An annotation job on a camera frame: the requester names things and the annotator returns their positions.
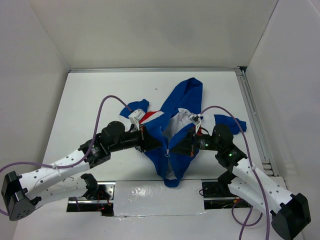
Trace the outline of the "blue white red jacket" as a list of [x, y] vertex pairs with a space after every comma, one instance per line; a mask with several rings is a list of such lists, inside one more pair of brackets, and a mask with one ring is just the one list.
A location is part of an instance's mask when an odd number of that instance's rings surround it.
[[161, 147], [145, 152], [145, 156], [153, 162], [166, 187], [176, 188], [194, 159], [172, 150], [187, 136], [188, 130], [195, 127], [189, 115], [201, 112], [202, 97], [203, 83], [192, 77], [176, 85], [158, 111], [149, 111], [150, 103], [143, 99], [128, 103], [119, 113], [128, 119], [131, 111], [144, 111], [140, 124], [145, 125], [150, 135], [162, 143]]

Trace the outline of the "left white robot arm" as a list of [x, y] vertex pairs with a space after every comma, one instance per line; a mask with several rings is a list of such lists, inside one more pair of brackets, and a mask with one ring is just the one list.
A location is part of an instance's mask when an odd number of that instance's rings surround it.
[[146, 126], [126, 131], [121, 122], [112, 121], [94, 139], [48, 167], [20, 175], [7, 173], [1, 195], [9, 220], [21, 220], [43, 205], [65, 198], [92, 200], [101, 188], [88, 170], [110, 160], [113, 152], [137, 148], [145, 153], [160, 147], [162, 143]]

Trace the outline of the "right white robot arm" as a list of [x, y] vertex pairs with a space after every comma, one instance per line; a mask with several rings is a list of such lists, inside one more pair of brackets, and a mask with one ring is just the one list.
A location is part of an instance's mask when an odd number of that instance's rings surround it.
[[218, 163], [226, 169], [218, 179], [223, 196], [236, 195], [271, 217], [271, 226], [284, 240], [293, 240], [310, 222], [307, 198], [293, 194], [251, 164], [234, 143], [234, 136], [224, 124], [217, 124], [212, 134], [198, 135], [193, 127], [172, 138], [171, 152], [194, 157], [200, 150], [215, 151]]

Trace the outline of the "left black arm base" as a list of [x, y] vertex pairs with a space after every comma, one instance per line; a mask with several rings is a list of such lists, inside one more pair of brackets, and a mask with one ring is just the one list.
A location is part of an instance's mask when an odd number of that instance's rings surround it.
[[82, 195], [83, 198], [87, 200], [93, 200], [100, 198], [105, 198], [106, 200], [112, 200], [114, 198], [114, 185], [113, 184], [99, 184], [94, 176], [90, 173], [84, 173], [80, 176], [84, 180], [85, 192]]

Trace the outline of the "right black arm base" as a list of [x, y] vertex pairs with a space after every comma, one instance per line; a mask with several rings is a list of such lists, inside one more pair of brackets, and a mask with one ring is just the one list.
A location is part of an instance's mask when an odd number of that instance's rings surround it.
[[235, 197], [229, 190], [229, 184], [236, 176], [228, 171], [214, 180], [202, 181], [202, 189], [199, 194], [205, 199], [209, 198], [230, 198]]

